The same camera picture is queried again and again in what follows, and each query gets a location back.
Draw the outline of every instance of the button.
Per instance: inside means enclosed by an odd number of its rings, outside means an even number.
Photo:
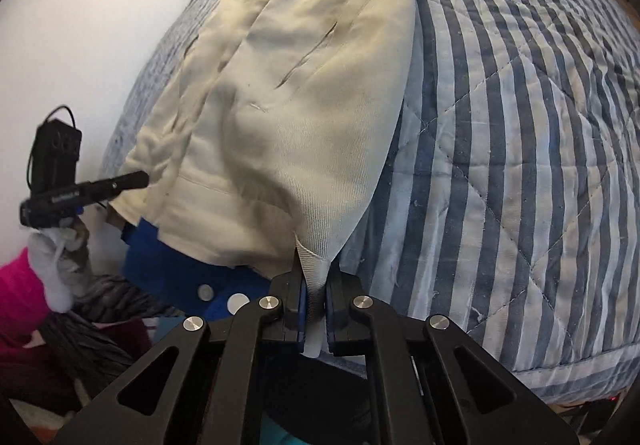
[[[229,297],[229,300],[226,301],[226,309],[228,309],[229,313],[235,315],[236,312],[245,304],[249,302],[249,297],[247,297],[244,293],[234,293]]]
[[[213,298],[213,288],[208,284],[200,284],[200,286],[198,286],[198,298],[202,301],[209,302]]]

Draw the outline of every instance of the white wall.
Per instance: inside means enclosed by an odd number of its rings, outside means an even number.
[[[127,94],[162,34],[188,0],[0,0],[0,263],[28,231],[18,205],[28,196],[26,164],[37,125],[68,104],[82,130],[78,179],[97,178]],[[124,252],[115,231],[87,212],[94,266]]]

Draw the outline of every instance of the striped mattress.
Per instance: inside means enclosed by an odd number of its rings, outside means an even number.
[[[217,1],[159,43],[104,176]],[[545,401],[617,393],[640,369],[640,34],[614,0],[417,3],[415,92],[342,269],[451,317]]]

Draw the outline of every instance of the pocket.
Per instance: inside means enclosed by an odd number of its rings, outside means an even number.
[[[351,25],[362,12],[370,0],[347,0],[338,18],[331,27],[324,32],[322,38],[306,52],[298,62],[283,76],[276,89],[284,86],[290,87],[294,92],[300,85],[322,67],[330,55],[336,43],[342,44],[346,40],[346,33],[351,29]]]

